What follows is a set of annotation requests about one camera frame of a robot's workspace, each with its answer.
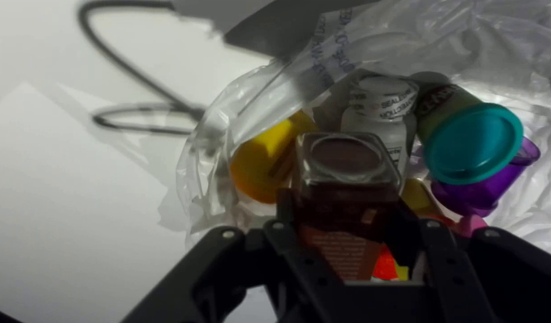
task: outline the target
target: yellow bottle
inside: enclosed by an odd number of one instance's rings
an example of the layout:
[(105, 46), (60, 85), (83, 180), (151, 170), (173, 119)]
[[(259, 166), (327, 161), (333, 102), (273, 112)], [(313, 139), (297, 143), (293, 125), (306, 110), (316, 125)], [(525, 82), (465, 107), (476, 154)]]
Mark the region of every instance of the yellow bottle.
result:
[(293, 170), (295, 137), (313, 130), (315, 121), (298, 110), (239, 145), (230, 161), (236, 188), (261, 202), (277, 202), (277, 189)]
[(430, 189), (422, 180), (408, 177), (404, 182), (403, 200), (417, 213), (421, 218), (435, 218), (449, 227), (455, 227), (456, 222), (442, 213), (437, 200), (431, 197)]

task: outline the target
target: jar lid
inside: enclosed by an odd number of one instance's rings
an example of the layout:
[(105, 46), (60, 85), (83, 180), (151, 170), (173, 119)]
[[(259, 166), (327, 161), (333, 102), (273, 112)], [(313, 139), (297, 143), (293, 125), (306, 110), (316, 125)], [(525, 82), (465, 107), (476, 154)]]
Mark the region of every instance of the jar lid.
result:
[(345, 134), (320, 137), (311, 146), (313, 166), (345, 182), (365, 182), (385, 171), (385, 157), (372, 143)]
[(523, 121), (505, 105), (480, 103), (455, 114), (426, 141), (431, 175), (449, 184), (483, 180), (521, 150)]

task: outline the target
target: bottle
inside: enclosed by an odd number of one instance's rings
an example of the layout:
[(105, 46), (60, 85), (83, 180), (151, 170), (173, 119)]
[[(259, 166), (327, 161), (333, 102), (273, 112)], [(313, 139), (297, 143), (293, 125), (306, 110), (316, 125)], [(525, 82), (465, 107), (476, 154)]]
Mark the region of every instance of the bottle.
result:
[(297, 136), (313, 130), (316, 123), (298, 110), (239, 145), (230, 159), (230, 177), (237, 191), (264, 204), (277, 202), (279, 188), (293, 171)]
[(525, 141), (525, 125), (514, 110), (458, 84), (426, 84), (417, 118), (431, 177), (447, 184), (476, 184), (496, 175)]
[(415, 141), (415, 107), (419, 85), (395, 76), (361, 76), (342, 118), (342, 130), (374, 132), (388, 148), (399, 171), (406, 164)]
[(370, 279), (385, 231), (399, 202), (401, 173), (372, 132), (306, 132), (297, 139), (293, 222), (345, 281)]

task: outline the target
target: purple container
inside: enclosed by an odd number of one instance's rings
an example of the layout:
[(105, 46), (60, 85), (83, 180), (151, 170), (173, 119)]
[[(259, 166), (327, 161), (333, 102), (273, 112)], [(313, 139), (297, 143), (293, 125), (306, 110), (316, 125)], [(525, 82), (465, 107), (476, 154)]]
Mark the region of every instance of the purple container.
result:
[(458, 233), (465, 236), (473, 236), (473, 233), (480, 227), (487, 227), (489, 224), (485, 222), (483, 216), (462, 216), (458, 222)]
[(521, 152), (496, 175), (474, 184), (447, 184), (433, 180), (435, 197), (460, 215), (489, 215), (514, 180), (541, 157), (541, 148), (528, 137)]

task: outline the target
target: teal cap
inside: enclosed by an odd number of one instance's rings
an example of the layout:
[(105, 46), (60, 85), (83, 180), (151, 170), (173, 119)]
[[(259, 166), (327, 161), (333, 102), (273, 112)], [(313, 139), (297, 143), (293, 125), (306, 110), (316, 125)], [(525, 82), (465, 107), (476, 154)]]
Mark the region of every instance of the teal cap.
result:
[(521, 150), (525, 125), (510, 109), (478, 103), (446, 119), (426, 141), (431, 175), (471, 184), (503, 170)]

